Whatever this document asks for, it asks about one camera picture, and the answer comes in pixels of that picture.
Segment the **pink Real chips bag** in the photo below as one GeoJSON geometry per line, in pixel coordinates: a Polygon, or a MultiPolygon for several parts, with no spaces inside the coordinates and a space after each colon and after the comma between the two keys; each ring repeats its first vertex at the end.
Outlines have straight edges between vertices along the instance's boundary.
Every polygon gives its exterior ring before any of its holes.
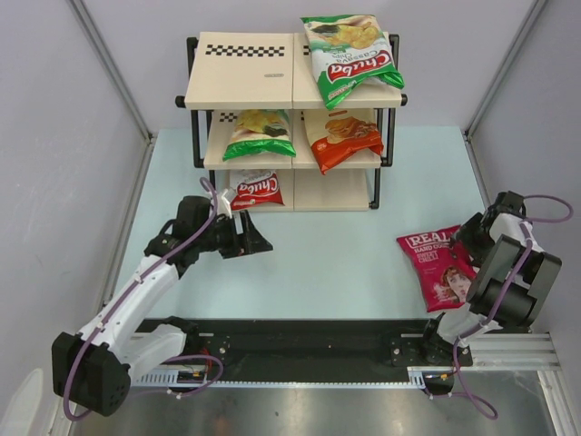
{"type": "Polygon", "coordinates": [[[397,243],[418,275],[427,312],[460,308],[476,271],[467,250],[451,243],[459,225],[400,236],[397,243]]]}

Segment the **red Chuba chips bag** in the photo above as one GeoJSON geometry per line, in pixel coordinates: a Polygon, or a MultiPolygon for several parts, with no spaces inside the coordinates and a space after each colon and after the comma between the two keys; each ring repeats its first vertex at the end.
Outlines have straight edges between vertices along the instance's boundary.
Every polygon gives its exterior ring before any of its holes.
{"type": "Polygon", "coordinates": [[[279,177],[275,170],[235,170],[229,173],[235,192],[231,208],[235,211],[266,203],[284,205],[279,177]]]}

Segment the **green Chuba chips bag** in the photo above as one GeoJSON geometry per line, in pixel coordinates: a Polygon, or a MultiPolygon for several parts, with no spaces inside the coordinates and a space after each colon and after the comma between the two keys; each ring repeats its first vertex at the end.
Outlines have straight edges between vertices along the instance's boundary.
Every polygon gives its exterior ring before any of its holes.
{"type": "Polygon", "coordinates": [[[368,80],[404,88],[389,39],[375,15],[305,16],[301,21],[326,108],[335,108],[368,80]]]}
{"type": "Polygon", "coordinates": [[[240,111],[222,160],[264,153],[296,156],[288,113],[281,109],[240,111]]]}

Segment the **beige three-tier shelf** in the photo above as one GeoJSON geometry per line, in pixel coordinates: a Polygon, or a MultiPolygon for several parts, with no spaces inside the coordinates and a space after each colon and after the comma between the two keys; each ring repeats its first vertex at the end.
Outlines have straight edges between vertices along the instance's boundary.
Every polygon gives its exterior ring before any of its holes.
{"type": "Polygon", "coordinates": [[[329,63],[309,32],[203,32],[187,40],[193,162],[224,172],[239,207],[260,212],[379,207],[392,163],[395,111],[407,102],[379,80],[399,40],[381,33],[366,53],[337,48],[329,63]]]}

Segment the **orange cassava chips bag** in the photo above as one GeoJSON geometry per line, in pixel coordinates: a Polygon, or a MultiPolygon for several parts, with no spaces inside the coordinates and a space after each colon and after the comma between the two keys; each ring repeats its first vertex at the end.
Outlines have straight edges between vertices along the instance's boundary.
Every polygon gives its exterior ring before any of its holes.
{"type": "Polygon", "coordinates": [[[310,149],[322,174],[358,152],[370,151],[377,156],[383,152],[384,144],[371,108],[304,110],[303,116],[310,149]]]}

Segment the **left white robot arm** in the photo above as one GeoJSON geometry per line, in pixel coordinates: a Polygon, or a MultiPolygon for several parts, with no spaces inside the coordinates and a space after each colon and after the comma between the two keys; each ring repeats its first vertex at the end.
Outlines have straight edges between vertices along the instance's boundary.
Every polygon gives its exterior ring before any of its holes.
{"type": "Polygon", "coordinates": [[[203,253],[224,259],[272,251],[250,214],[233,208],[236,192],[216,192],[202,180],[207,196],[185,196],[177,214],[148,242],[143,258],[124,287],[76,333],[61,332],[54,340],[52,382],[63,400],[64,414],[79,421],[73,404],[104,417],[116,412],[131,385],[164,363],[199,361],[223,368],[203,349],[195,322],[172,316],[152,332],[133,335],[152,307],[203,253]]]}

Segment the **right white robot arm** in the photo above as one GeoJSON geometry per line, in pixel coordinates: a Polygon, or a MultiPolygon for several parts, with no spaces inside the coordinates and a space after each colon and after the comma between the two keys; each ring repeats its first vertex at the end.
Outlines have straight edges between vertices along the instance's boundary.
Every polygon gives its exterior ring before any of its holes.
{"type": "Polygon", "coordinates": [[[501,192],[483,212],[462,224],[450,241],[468,252],[477,268],[466,303],[438,318],[437,332],[419,341],[419,355],[440,364],[451,345],[491,331],[525,328],[537,318],[562,268],[562,260],[541,248],[533,235],[538,221],[527,214],[527,198],[501,192]]]}

